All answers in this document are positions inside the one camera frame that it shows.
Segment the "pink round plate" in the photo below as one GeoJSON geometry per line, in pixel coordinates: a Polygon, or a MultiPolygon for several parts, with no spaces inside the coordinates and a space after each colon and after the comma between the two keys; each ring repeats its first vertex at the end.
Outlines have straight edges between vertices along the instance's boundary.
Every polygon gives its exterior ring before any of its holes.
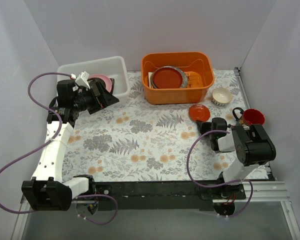
{"type": "Polygon", "coordinates": [[[103,87],[110,93],[112,83],[111,80],[108,76],[103,75],[103,74],[93,74],[90,75],[88,78],[89,81],[96,80],[102,84],[103,87]]]}

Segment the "black square floral plate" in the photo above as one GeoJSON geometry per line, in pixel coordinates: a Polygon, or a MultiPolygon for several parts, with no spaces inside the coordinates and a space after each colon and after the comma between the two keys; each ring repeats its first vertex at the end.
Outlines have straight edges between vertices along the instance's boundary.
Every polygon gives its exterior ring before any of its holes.
{"type": "Polygon", "coordinates": [[[111,90],[110,90],[110,94],[113,94],[114,88],[115,88],[115,79],[114,79],[114,78],[110,78],[110,81],[111,81],[111,90]]]}

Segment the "small red saucer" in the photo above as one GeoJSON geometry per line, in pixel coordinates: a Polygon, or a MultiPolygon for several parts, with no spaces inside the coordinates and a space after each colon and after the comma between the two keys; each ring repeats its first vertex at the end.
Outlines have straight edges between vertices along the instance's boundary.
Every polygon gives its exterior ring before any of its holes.
{"type": "Polygon", "coordinates": [[[211,116],[209,109],[202,104],[192,105],[188,110],[189,117],[192,121],[207,122],[211,116]]]}

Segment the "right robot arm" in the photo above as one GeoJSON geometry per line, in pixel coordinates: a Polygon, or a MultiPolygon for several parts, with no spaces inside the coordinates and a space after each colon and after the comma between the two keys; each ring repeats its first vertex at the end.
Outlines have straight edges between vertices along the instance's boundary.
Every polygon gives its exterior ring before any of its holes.
{"type": "Polygon", "coordinates": [[[212,192],[227,199],[243,192],[240,184],[259,166],[276,158],[276,148],[261,124],[230,125],[223,118],[213,118],[211,122],[197,121],[201,135],[208,135],[210,147],[219,153],[235,152],[236,159],[220,173],[216,190],[212,192]]]}

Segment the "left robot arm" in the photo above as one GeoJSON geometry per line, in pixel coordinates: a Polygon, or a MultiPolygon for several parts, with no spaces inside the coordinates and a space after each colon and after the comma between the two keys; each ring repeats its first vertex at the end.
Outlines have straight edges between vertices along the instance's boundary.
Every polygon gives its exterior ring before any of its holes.
{"type": "Polygon", "coordinates": [[[96,196],[91,175],[76,175],[63,181],[62,167],[68,141],[81,112],[94,114],[119,102],[100,78],[86,83],[73,79],[57,83],[57,96],[49,104],[46,142],[38,165],[30,180],[22,183],[21,190],[34,211],[67,211],[72,200],[81,195],[85,200],[96,196]]]}

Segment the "white plastic bin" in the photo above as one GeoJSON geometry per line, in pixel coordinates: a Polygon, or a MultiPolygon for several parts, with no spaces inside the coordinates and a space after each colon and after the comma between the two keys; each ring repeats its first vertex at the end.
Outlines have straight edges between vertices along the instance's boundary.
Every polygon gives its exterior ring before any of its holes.
{"type": "Polygon", "coordinates": [[[112,56],[96,60],[65,64],[57,69],[58,73],[75,74],[86,71],[90,75],[101,74],[114,79],[113,95],[119,102],[112,105],[117,107],[124,105],[131,91],[127,68],[121,56],[112,56]]]}

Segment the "red plate in orange bin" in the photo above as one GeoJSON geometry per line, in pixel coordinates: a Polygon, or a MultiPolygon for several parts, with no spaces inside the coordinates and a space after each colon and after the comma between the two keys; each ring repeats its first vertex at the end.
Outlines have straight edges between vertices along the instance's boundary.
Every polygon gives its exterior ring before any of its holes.
{"type": "Polygon", "coordinates": [[[181,69],[163,66],[150,75],[150,83],[155,89],[182,89],[188,85],[188,77],[181,69]]]}

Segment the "orange plastic bin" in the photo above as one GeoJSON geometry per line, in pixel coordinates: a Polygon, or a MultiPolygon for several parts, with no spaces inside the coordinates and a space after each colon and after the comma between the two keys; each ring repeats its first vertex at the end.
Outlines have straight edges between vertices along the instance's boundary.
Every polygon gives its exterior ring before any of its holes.
{"type": "Polygon", "coordinates": [[[152,105],[191,104],[201,102],[215,82],[209,57],[202,52],[150,53],[141,60],[141,82],[146,100],[152,105]],[[150,87],[149,73],[172,66],[185,72],[186,88],[156,89],[150,87]]]}

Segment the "white patterned bowl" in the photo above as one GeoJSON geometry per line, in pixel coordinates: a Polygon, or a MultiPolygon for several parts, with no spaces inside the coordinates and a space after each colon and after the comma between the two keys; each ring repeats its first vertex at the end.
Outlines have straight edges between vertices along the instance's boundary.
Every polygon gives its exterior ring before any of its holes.
{"type": "Polygon", "coordinates": [[[217,106],[226,106],[232,101],[232,99],[232,93],[226,88],[218,87],[212,91],[211,101],[217,106]]]}

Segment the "black skull mug red inside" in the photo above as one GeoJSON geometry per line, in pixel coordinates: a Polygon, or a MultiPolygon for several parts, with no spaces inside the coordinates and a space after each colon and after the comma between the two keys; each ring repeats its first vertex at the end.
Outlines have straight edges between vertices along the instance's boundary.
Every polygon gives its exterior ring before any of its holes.
{"type": "Polygon", "coordinates": [[[263,125],[266,122],[266,118],[262,112],[257,109],[249,108],[247,110],[243,110],[240,107],[235,107],[232,110],[233,117],[235,118],[237,125],[255,125],[260,124],[263,125]]]}

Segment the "floral table mat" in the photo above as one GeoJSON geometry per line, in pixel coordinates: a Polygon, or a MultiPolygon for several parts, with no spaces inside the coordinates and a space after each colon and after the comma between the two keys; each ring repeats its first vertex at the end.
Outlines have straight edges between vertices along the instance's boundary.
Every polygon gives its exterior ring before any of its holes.
{"type": "Polygon", "coordinates": [[[140,72],[129,72],[127,102],[75,122],[62,165],[62,179],[92,175],[97,182],[214,180],[236,159],[216,153],[200,139],[189,104],[152,105],[140,72]]]}

